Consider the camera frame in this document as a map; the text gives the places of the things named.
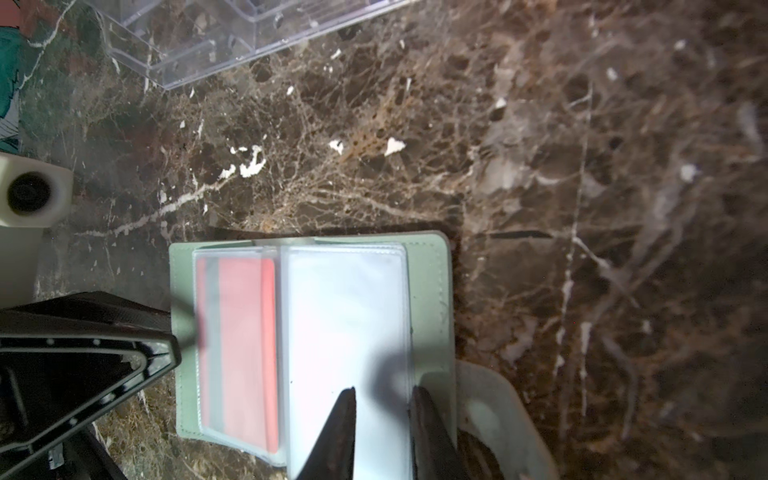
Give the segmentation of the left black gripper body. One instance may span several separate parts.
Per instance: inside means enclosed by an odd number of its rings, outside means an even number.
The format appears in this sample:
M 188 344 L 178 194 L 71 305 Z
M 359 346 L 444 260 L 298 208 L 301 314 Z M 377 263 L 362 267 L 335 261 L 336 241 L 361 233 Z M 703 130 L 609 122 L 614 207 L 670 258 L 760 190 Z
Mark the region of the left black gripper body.
M 1 373 L 3 479 L 124 479 L 95 429 L 73 415 L 77 397 L 44 380 Z

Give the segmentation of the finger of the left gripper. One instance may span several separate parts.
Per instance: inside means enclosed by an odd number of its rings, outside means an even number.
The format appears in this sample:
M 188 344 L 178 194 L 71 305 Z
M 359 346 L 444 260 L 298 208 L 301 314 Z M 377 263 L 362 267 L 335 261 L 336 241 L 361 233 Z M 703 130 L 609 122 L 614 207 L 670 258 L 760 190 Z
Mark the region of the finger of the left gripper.
M 92 426 L 181 362 L 170 315 L 104 292 L 1 312 L 1 373 L 57 384 Z

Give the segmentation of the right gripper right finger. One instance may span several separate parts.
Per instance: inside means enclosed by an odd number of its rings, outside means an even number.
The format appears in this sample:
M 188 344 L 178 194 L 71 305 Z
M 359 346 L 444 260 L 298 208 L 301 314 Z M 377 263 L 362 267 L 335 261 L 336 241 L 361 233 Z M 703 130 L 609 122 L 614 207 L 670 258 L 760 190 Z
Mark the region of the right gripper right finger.
M 415 479 L 470 479 L 430 393 L 422 386 L 412 390 L 409 423 Z

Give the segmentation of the clear plastic organizer box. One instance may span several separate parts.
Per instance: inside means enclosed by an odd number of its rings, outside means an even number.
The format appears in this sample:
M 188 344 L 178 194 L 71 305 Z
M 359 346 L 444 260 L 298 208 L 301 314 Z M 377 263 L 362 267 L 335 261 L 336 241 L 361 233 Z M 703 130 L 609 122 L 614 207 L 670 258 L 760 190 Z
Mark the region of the clear plastic organizer box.
M 91 1 L 106 53 L 171 90 L 402 7 L 400 1 Z

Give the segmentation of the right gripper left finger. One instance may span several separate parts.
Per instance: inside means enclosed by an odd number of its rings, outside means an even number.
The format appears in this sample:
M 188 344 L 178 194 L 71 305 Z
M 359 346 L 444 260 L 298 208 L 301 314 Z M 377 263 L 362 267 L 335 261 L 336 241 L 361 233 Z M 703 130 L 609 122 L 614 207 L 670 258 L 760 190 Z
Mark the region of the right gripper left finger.
M 356 439 L 355 388 L 341 391 L 298 480 L 352 480 Z

